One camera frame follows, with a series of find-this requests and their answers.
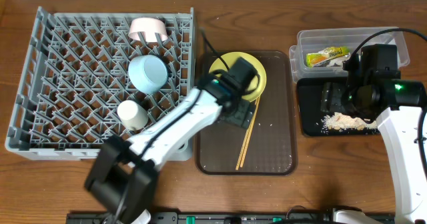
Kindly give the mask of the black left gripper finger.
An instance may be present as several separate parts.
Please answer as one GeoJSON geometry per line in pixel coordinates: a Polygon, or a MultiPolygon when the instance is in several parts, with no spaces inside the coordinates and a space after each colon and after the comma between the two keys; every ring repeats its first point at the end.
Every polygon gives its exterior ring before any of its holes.
{"type": "Polygon", "coordinates": [[[220,120],[230,125],[240,126],[240,112],[238,110],[223,113],[220,120]]]}
{"type": "Polygon", "coordinates": [[[234,124],[241,128],[248,128],[256,110],[256,104],[241,99],[234,112],[234,124]]]}

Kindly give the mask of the wooden chopstick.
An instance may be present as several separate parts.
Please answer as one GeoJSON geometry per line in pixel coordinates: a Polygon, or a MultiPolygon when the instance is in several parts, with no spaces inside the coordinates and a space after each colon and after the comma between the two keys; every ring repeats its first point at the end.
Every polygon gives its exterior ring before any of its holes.
{"type": "Polygon", "coordinates": [[[240,150],[240,154],[239,154],[239,157],[238,157],[238,161],[237,161],[237,163],[236,163],[236,168],[235,168],[235,170],[236,170],[236,171],[240,168],[241,162],[242,162],[242,160],[243,160],[244,153],[245,153],[245,148],[246,148],[246,145],[247,145],[247,143],[248,143],[248,137],[249,137],[249,134],[250,134],[250,128],[248,128],[248,129],[246,130],[246,134],[245,134],[245,137],[244,137],[244,141],[243,141],[243,143],[242,143],[242,148],[241,148],[241,150],[240,150]]]}
{"type": "Polygon", "coordinates": [[[248,143],[247,143],[246,148],[245,148],[244,157],[243,157],[243,160],[242,160],[242,162],[241,162],[241,165],[240,165],[240,168],[239,168],[239,169],[242,169],[242,168],[243,168],[244,163],[245,163],[245,160],[246,160],[246,155],[247,155],[247,152],[248,152],[248,147],[249,147],[249,145],[250,145],[250,140],[251,140],[252,132],[253,132],[253,128],[254,128],[254,123],[255,123],[255,120],[256,120],[256,116],[257,116],[257,114],[258,114],[258,108],[259,108],[259,104],[260,104],[260,99],[261,99],[261,97],[258,97],[258,98],[256,99],[256,101],[255,101],[256,109],[255,109],[255,111],[254,111],[253,118],[252,118],[252,120],[251,120],[251,122],[250,122],[250,126],[248,127],[248,128],[250,128],[250,134],[249,134],[249,137],[248,137],[248,143]]]}

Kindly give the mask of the yellow round plate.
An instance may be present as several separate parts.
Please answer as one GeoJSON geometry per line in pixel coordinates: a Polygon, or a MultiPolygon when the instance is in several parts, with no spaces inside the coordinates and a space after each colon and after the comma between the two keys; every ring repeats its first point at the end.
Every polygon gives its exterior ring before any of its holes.
{"type": "Polygon", "coordinates": [[[217,99],[217,103],[223,105],[224,107],[230,100],[231,92],[226,87],[226,84],[220,80],[218,70],[227,70],[236,62],[238,57],[243,57],[249,61],[260,74],[260,85],[258,88],[252,94],[244,95],[242,99],[245,99],[249,102],[255,101],[258,97],[261,96],[264,89],[266,88],[266,70],[261,61],[254,55],[238,51],[223,54],[211,64],[211,67],[209,68],[209,78],[207,81],[202,82],[201,88],[212,94],[217,99]]]}

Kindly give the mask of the white wrapper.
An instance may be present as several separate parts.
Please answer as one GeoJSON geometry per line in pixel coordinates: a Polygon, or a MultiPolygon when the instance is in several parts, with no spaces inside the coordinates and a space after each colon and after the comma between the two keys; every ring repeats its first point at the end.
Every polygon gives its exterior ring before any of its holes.
{"type": "Polygon", "coordinates": [[[326,65],[326,67],[343,67],[344,61],[347,61],[349,59],[348,56],[343,56],[343,57],[337,57],[335,59],[331,59],[328,61],[328,64],[326,65]]]}

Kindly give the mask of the rice and peanut scraps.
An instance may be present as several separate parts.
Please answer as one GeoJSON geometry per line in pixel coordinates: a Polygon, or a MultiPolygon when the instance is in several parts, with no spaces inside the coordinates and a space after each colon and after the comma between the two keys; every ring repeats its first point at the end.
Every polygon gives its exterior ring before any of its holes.
{"type": "Polygon", "coordinates": [[[364,120],[358,117],[350,117],[348,115],[343,115],[341,113],[335,112],[333,115],[325,115],[322,119],[323,126],[325,130],[335,130],[335,131],[348,131],[348,130],[370,130],[377,129],[377,123],[366,123],[364,120]]]}

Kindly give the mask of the orange green snack wrapper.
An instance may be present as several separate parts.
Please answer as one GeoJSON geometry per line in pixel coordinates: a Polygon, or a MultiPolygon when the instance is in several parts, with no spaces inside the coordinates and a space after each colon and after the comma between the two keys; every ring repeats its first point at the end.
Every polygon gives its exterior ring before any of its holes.
{"type": "Polygon", "coordinates": [[[348,47],[327,47],[316,53],[308,53],[306,55],[306,66],[326,67],[329,60],[343,56],[350,56],[348,47]]]}

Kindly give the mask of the light blue bowl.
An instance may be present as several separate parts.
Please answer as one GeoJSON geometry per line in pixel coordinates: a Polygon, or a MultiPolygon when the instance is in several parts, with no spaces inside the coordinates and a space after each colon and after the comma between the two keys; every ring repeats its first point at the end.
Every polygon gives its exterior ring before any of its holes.
{"type": "Polygon", "coordinates": [[[128,75],[131,84],[138,91],[153,94],[166,84],[168,70],[159,57],[144,55],[135,57],[130,61],[128,75]]]}

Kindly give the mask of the translucent white cup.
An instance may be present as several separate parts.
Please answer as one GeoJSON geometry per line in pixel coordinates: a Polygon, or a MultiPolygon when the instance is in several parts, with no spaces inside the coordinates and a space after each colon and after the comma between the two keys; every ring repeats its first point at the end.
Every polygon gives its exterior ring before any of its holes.
{"type": "Polygon", "coordinates": [[[143,129],[149,120],[147,111],[132,100],[120,103],[117,114],[125,128],[131,131],[143,129]]]}

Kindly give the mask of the pink bowl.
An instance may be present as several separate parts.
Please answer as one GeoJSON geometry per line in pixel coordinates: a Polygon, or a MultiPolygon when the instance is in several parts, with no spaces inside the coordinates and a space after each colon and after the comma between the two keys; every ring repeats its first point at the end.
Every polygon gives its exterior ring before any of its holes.
{"type": "Polygon", "coordinates": [[[129,38],[140,41],[139,34],[142,34],[146,42],[157,42],[157,34],[161,42],[168,38],[165,23],[152,17],[140,17],[131,22],[129,28],[129,38]]]}

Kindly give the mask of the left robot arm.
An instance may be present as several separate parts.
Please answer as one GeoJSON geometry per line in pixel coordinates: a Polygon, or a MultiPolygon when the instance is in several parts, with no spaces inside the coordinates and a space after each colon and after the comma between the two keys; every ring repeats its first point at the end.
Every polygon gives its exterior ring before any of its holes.
{"type": "Polygon", "coordinates": [[[159,172],[171,156],[219,118],[249,126],[255,105],[249,93],[256,68],[240,57],[229,70],[203,76],[187,97],[150,128],[122,139],[104,141],[85,180],[85,188],[108,211],[108,223],[148,223],[143,217],[153,201],[159,172]]]}

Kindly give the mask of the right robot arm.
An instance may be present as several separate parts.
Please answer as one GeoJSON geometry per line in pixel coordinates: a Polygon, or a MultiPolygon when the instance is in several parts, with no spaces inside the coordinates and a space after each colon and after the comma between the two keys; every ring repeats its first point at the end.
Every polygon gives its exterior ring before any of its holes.
{"type": "Polygon", "coordinates": [[[362,47],[343,64],[344,84],[326,83],[320,109],[375,122],[394,185],[395,223],[426,222],[426,88],[403,80],[395,45],[362,47]]]}

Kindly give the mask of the black waste tray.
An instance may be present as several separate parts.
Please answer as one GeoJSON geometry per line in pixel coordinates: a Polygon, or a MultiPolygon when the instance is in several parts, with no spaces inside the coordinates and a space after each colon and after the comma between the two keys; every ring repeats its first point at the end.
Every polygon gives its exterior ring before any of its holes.
{"type": "Polygon", "coordinates": [[[345,77],[303,78],[297,82],[296,91],[302,133],[310,137],[344,135],[379,135],[377,129],[329,129],[324,119],[329,113],[320,111],[323,86],[327,82],[345,84],[345,77]]]}

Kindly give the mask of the grey plastic dishwasher rack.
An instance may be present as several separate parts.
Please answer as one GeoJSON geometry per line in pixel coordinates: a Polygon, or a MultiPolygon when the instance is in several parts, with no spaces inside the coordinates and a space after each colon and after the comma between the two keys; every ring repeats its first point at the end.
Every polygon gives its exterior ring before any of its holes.
{"type": "Polygon", "coordinates": [[[117,107],[132,100],[154,124],[193,87],[195,13],[158,13],[167,38],[129,37],[134,13],[54,13],[38,8],[5,137],[5,148],[30,160],[95,158],[111,135],[131,136],[117,107]],[[168,79],[156,93],[131,83],[130,61],[155,55],[168,79]]]}

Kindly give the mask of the brown serving tray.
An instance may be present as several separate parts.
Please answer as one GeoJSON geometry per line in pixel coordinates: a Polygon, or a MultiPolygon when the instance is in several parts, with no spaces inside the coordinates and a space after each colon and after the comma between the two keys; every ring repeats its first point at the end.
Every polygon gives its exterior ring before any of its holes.
{"type": "Polygon", "coordinates": [[[235,170],[246,130],[223,121],[200,131],[195,164],[208,175],[289,175],[298,164],[290,63],[280,51],[252,51],[266,70],[266,88],[246,160],[235,170]]]}

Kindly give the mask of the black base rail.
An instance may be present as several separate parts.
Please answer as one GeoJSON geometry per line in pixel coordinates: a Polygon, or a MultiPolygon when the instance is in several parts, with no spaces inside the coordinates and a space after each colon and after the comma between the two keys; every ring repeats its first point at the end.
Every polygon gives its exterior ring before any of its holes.
{"type": "MultiPolygon", "coordinates": [[[[161,212],[151,214],[149,224],[260,224],[260,223],[321,223],[334,218],[333,213],[296,209],[287,213],[272,215],[260,214],[212,214],[212,213],[176,213],[161,212]]],[[[103,224],[111,219],[108,213],[69,213],[66,224],[103,224]]]]}

